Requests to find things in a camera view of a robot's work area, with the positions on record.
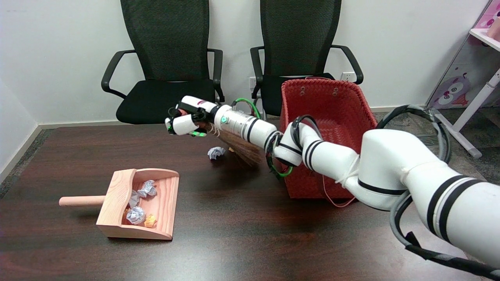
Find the table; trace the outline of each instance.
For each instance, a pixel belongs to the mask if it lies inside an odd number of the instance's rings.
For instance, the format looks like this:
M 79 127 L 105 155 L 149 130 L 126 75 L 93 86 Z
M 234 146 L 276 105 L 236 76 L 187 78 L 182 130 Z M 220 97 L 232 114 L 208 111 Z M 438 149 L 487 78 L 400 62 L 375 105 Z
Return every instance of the table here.
M 469 31 L 469 33 L 482 42 L 488 44 L 493 49 L 500 52 L 500 42 L 486 36 L 487 31 L 487 28 L 473 28 Z M 467 121 L 471 119 L 472 115 L 474 115 L 474 113 L 481 107 L 481 105 L 483 105 L 483 103 L 490 96 L 493 90 L 495 90 L 499 82 L 500 69 L 493 75 L 493 77 L 486 83 L 486 85 L 484 85 L 481 91 L 479 91 L 477 96 L 470 102 L 465 111 L 454 124 L 451 124 L 439 112 L 435 114 L 435 116 L 446 126 L 450 135 L 452 135 L 474 158 L 480 158 L 481 156 L 483 156 L 483 154 L 477 148 L 475 148 L 474 145 L 472 145 L 464 135 L 460 133 L 460 130 L 464 127 Z
M 387 212 L 290 199 L 264 163 L 210 162 L 223 145 L 163 125 L 56 129 L 0 200 L 0 280 L 479 280 L 404 250 Z M 99 208 L 58 206 L 131 168 L 179 172 L 172 241 L 107 238 Z M 464 257 L 414 209 L 402 220 L 424 247 Z

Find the woven basket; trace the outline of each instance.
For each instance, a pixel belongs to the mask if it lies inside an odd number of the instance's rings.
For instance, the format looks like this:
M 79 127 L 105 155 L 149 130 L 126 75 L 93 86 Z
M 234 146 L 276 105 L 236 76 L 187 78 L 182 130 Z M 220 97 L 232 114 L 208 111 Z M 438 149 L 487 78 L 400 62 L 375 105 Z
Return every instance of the woven basket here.
M 294 79 L 281 86 L 283 103 L 280 130 L 301 115 L 311 115 L 323 139 L 361 151 L 363 134 L 377 126 L 365 96 L 358 85 L 328 79 Z M 325 198 L 323 178 L 304 164 L 284 178 L 291 198 Z M 324 177 L 325 190 L 332 199 L 352 199 L 340 183 Z

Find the chair armrest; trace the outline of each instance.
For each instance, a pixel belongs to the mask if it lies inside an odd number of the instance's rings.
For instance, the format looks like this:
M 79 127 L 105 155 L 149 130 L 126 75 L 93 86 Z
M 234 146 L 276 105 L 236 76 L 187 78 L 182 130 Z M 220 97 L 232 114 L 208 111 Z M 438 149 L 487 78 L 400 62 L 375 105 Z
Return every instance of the chair armrest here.
M 125 55 L 129 53 L 135 53 L 135 50 L 121 50 L 117 51 L 109 64 L 107 65 L 106 71 L 104 72 L 104 76 L 102 77 L 102 80 L 100 82 L 100 86 L 104 92 L 111 93 L 113 95 L 117 95 L 118 97 L 125 99 L 127 96 L 124 95 L 123 93 L 113 90 L 110 88 L 110 80 L 111 76 L 113 76 L 113 73 L 115 72 L 115 69 L 117 68 L 118 62 L 120 62 L 120 59 Z
M 213 87 L 219 96 L 219 102 L 226 101 L 221 88 L 221 75 L 222 75 L 222 58 L 223 52 L 219 49 L 206 49 L 207 52 L 213 52 Z
M 363 71 L 361 71 L 361 67 L 356 60 L 356 57 L 354 56 L 353 52 L 351 52 L 351 49 L 347 46 L 342 46 L 342 45 L 331 45 L 332 48 L 337 48 L 341 49 L 342 52 L 344 52 L 345 56 L 349 60 L 350 65 L 352 66 L 352 69 L 354 69 L 354 73 L 356 74 L 356 82 L 355 84 L 361 84 L 363 82 Z
M 261 56 L 259 55 L 259 50 L 264 50 L 264 46 L 253 47 L 250 49 L 251 62 L 253 64 L 253 72 L 255 73 L 256 85 L 253 93 L 251 94 L 252 99 L 257 98 L 257 92 L 261 88 L 262 81 L 264 81 L 264 76 L 262 74 L 261 66 Z

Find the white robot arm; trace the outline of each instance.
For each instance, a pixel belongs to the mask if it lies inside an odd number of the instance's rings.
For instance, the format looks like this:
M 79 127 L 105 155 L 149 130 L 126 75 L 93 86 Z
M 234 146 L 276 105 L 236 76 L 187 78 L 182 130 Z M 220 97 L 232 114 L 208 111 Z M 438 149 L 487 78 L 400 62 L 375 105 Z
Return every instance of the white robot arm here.
M 426 260 L 500 280 L 500 269 L 496 269 L 500 268 L 500 186 L 454 171 L 416 136 L 398 130 L 369 130 L 358 155 L 349 147 L 323 141 L 314 123 L 309 126 L 296 120 L 281 136 L 274 125 L 229 105 L 186 96 L 176 109 L 190 114 L 165 120 L 171 134 L 190 133 L 202 117 L 264 150 L 273 139 L 278 140 L 273 156 L 280 162 L 292 167 L 304 162 L 308 169 L 342 183 L 374 209 L 395 213 L 412 198 L 422 223 L 434 235 L 491 266 L 422 249 L 411 235 L 402 237 L 392 221 L 396 237 L 407 250 Z

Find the white crumpled paper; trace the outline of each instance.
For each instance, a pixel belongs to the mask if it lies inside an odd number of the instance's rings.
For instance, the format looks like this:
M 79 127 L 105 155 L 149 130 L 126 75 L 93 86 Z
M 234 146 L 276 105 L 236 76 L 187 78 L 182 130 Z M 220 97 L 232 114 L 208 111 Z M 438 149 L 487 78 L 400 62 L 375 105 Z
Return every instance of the white crumpled paper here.
M 137 191 L 132 190 L 132 195 L 130 195 L 130 200 L 128 201 L 128 204 L 130 205 L 130 208 L 134 208 L 137 206 L 139 203 L 139 194 Z
M 146 181 L 144 183 L 144 186 L 141 189 L 137 190 L 139 196 L 142 198 L 146 198 L 146 196 L 148 195 L 155 196 L 157 192 L 155 187 L 153 186 L 154 183 L 155 181 L 152 179 Z
M 220 146 L 216 146 L 216 147 L 212 147 L 208 150 L 208 158 L 210 158 L 210 160 L 216 160 L 217 157 L 219 156 L 222 156 L 224 155 L 224 153 L 226 153 L 226 149 L 224 149 L 223 147 L 220 147 Z
M 146 213 L 141 207 L 133 207 L 126 214 L 126 219 L 134 225 L 138 225 L 146 219 Z

